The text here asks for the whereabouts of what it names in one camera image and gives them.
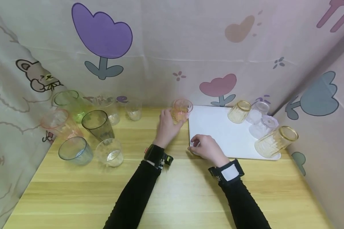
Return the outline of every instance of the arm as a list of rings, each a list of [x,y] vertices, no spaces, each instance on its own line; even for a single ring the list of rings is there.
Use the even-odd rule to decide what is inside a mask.
[[[191,142],[193,146],[189,147],[190,151],[222,169],[221,173],[225,180],[219,181],[219,186],[228,199],[237,229],[270,229],[264,214],[239,178],[235,165],[228,165],[230,161],[216,141],[211,136],[196,135]]]
[[[182,125],[182,121],[174,125],[169,109],[162,110],[153,145],[164,150],[178,134]],[[136,229],[138,227],[155,182],[161,174],[161,169],[162,166],[156,168],[154,162],[151,161],[140,163],[119,196],[104,229]]]
[[[104,229],[137,228],[160,174],[149,162],[142,161],[118,198]]]

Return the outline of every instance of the pink drip print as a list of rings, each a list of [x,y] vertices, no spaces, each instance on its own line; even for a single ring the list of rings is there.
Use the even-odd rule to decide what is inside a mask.
[[[344,0],[331,0],[330,3],[331,7],[322,17],[322,19],[317,24],[317,28],[321,28],[327,20],[334,14],[334,12],[341,6],[344,5]],[[335,33],[338,29],[344,24],[344,15],[339,19],[338,22],[331,28],[330,32]]]

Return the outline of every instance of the right hand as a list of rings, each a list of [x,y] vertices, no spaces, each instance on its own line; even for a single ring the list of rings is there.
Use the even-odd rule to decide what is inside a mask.
[[[218,143],[211,136],[195,135],[191,139],[191,142],[194,143],[193,147],[188,147],[187,149],[202,158],[213,162],[216,167],[222,167],[230,162],[224,155]]]

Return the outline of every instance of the cup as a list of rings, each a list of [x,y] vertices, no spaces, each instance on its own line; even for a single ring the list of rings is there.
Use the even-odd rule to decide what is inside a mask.
[[[63,139],[83,136],[83,133],[71,118],[69,112],[64,109],[57,109],[46,113],[41,118],[41,126]]]
[[[246,101],[239,101],[228,112],[228,118],[231,122],[240,124],[243,123],[246,116],[251,110],[251,104]]]
[[[281,126],[277,130],[255,142],[256,151],[263,157],[271,158],[298,139],[298,134],[289,126]]]
[[[113,126],[120,122],[120,116],[118,114],[116,102],[116,97],[106,92],[92,99],[92,104],[97,109],[107,113],[111,125]]]
[[[95,110],[87,113],[81,124],[100,141],[115,137],[108,115],[104,111]]]
[[[141,119],[141,101],[130,100],[125,104],[125,110],[128,116],[133,121]]]
[[[260,121],[262,116],[267,115],[269,112],[269,105],[265,102],[257,101],[251,106],[251,110],[246,117],[246,121],[251,124]]]
[[[96,156],[100,162],[111,167],[117,167],[124,161],[121,143],[114,138],[99,143],[96,148]]]
[[[80,123],[90,109],[89,106],[84,103],[80,94],[74,90],[67,90],[55,94],[54,104],[60,109],[68,110],[76,123]]]
[[[78,165],[86,165],[93,159],[93,152],[82,137],[72,137],[59,148],[59,157]]]
[[[278,126],[279,123],[274,117],[264,115],[257,123],[252,124],[248,130],[254,138],[260,139]]]
[[[186,121],[193,108],[193,104],[187,99],[177,99],[173,104],[172,117],[176,122]]]

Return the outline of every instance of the black sleeve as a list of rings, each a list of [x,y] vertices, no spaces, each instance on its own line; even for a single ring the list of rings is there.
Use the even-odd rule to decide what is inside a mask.
[[[154,166],[142,161],[118,198],[104,229],[136,229],[160,174]]]
[[[264,214],[240,178],[219,183],[231,208],[237,229],[270,229]]]

